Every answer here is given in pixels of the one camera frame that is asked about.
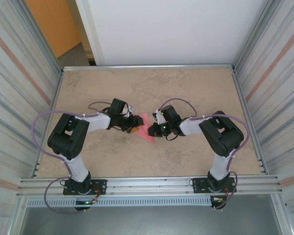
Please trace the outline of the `pink cloth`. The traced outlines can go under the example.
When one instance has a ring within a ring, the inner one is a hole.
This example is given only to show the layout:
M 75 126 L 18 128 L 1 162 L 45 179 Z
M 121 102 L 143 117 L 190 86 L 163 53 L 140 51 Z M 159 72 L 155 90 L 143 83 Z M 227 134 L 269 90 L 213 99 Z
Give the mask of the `pink cloth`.
M 154 143 L 153 137 L 148 135 L 148 128 L 150 127 L 148 115 L 141 114 L 140 117 L 143 119 L 144 124 L 139 127 L 139 130 L 136 131 L 135 134 L 150 143 Z

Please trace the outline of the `grey metal sheet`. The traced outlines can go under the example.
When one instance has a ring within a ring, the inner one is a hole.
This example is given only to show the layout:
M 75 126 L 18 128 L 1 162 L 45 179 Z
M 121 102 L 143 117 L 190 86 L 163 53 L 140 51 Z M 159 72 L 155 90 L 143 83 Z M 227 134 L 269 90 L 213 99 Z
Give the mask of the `grey metal sheet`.
M 103 207 L 60 215 L 30 208 L 21 235 L 282 235 L 268 195 L 233 196 L 208 206 Z

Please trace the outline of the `orange door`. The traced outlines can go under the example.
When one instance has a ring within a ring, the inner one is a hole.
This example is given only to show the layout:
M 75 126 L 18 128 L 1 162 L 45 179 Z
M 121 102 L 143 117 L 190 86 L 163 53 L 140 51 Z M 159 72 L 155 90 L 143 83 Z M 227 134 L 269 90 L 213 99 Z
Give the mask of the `orange door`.
M 81 42 L 67 0 L 25 0 L 58 58 Z

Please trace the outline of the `wide aluminium mounting rail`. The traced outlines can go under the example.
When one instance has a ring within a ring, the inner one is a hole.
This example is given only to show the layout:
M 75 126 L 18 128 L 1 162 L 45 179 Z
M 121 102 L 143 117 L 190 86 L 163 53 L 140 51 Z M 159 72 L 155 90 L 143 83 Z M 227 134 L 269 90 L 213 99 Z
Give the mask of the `wide aluminium mounting rail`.
M 106 197 L 112 196 L 180 196 L 193 194 L 192 176 L 107 178 Z M 52 178 L 22 179 L 18 197 L 42 197 Z M 239 175 L 238 195 L 282 193 L 275 175 Z

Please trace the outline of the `aluminium table edge rail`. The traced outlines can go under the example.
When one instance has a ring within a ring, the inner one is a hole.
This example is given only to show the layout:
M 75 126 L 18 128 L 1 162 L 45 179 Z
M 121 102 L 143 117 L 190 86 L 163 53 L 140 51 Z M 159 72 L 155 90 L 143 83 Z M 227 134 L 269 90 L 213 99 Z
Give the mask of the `aluminium table edge rail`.
M 185 64 L 185 65 L 115 65 L 71 66 L 63 71 L 116 71 L 116 70 L 165 70 L 165 69 L 232 69 L 231 64 Z
M 251 114 L 250 114 L 248 106 L 247 106 L 247 101 L 244 98 L 242 88 L 241 88 L 239 80 L 238 80 L 238 78 L 239 78 L 238 74 L 237 74 L 235 69 L 232 69 L 231 73 L 232 73 L 232 78 L 233 78 L 233 81 L 234 81 L 234 85 L 235 85 L 235 88 L 236 88 L 236 91 L 237 91 L 237 94 L 238 94 L 238 97 L 239 97 L 239 101 L 240 101 L 241 107 L 243 109 L 244 117 L 246 119 L 247 125 L 248 125 L 249 130 L 250 130 L 250 138 L 251 138 L 251 141 L 252 141 L 253 146 L 254 146 L 256 157 L 261 163 L 261 165 L 260 165 L 261 174 L 268 175 L 269 172 L 267 170 L 267 164 L 264 161 L 263 150 L 262 150 L 262 147 L 260 145 L 259 138 L 258 138 L 257 133 L 256 133 L 256 129 L 255 129 L 255 127 L 253 125 L 253 122 L 252 122 Z
M 64 76 L 64 71 L 62 70 L 61 71 L 61 76 L 59 77 L 59 81 L 57 83 L 57 87 L 56 87 L 56 90 L 55 90 L 54 97 L 52 99 L 52 103 L 49 106 L 49 111 L 53 110 L 55 108 L 55 106 L 56 106 L 57 99 L 58 99 L 59 92 L 60 92 L 61 85 L 62 85 L 62 81 L 63 81 L 63 76 Z M 50 128 L 50 125 L 51 125 L 51 120 L 52 120 L 52 114 L 47 115 L 47 119 L 45 121 L 44 132 L 43 132 L 43 135 L 42 135 L 41 139 L 39 140 L 39 146 L 41 148 L 43 148 L 43 149 L 45 148 L 45 145 L 47 143 L 47 138 L 48 138 L 49 128 Z M 44 155 L 43 152 L 41 152 L 40 150 L 37 150 L 36 163 L 35 163 L 35 166 L 33 167 L 31 178 L 36 178 L 37 177 L 43 155 Z

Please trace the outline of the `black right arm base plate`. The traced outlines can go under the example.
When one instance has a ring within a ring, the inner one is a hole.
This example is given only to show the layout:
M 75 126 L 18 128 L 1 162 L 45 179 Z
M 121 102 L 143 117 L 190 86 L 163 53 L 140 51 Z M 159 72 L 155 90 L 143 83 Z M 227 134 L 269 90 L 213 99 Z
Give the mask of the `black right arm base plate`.
M 194 193 L 225 193 L 225 189 L 228 192 L 236 192 L 235 179 L 233 177 L 224 178 L 217 181 L 214 178 L 193 178 L 191 180 L 191 186 Z

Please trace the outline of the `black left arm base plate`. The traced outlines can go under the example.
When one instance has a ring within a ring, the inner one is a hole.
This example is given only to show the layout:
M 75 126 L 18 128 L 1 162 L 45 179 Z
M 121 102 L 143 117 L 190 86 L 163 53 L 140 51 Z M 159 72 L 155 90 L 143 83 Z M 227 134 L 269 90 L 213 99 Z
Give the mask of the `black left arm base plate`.
M 72 179 L 62 180 L 60 182 L 64 195 L 105 195 L 107 180 L 88 179 L 84 182 L 76 182 Z

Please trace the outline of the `white door frame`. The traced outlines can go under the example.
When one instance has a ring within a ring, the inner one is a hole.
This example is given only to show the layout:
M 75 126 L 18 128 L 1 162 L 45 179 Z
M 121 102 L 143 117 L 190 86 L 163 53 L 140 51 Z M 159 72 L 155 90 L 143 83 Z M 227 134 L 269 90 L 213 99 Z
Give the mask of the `white door frame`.
M 97 66 L 106 65 L 102 48 L 99 42 L 95 20 L 91 12 L 90 0 L 75 0 L 81 18 L 83 29 L 81 38 L 89 62 Z

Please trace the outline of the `aluminium frame post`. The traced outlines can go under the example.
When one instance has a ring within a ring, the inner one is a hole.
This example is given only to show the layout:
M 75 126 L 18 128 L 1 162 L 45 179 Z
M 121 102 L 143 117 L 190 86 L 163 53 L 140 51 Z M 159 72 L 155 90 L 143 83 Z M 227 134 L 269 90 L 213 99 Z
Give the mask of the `aluminium frame post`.
M 31 34 L 34 37 L 34 40 L 37 42 L 39 48 L 48 60 L 52 69 L 61 76 L 63 73 L 63 67 L 53 53 L 49 43 L 47 42 L 43 32 L 41 31 L 25 0 L 12 0 L 12 3 L 17 8 L 18 12 L 21 15 L 21 18 L 24 20 L 25 24 L 29 28 Z
M 253 28 L 244 48 L 242 49 L 238 59 L 232 65 L 232 69 L 234 73 L 238 73 L 239 70 L 244 65 L 246 59 L 248 58 L 249 54 L 251 53 L 253 47 L 255 46 L 258 38 L 264 31 L 267 22 L 271 19 L 272 14 L 274 13 L 276 7 L 281 3 L 282 0 L 268 0 L 265 8 L 263 9 L 260 17 Z

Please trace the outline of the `corrugated enclosure side panel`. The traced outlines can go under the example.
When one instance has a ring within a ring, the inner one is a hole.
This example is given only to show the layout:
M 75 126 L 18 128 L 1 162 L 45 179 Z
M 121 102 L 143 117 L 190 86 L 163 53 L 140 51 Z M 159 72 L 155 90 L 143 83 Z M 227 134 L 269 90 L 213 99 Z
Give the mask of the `corrugated enclosure side panel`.
M 12 0 L 0 0 L 0 222 L 11 215 L 20 180 L 32 175 L 58 75 Z
M 277 175 L 294 223 L 294 0 L 282 0 L 238 80 L 267 170 Z

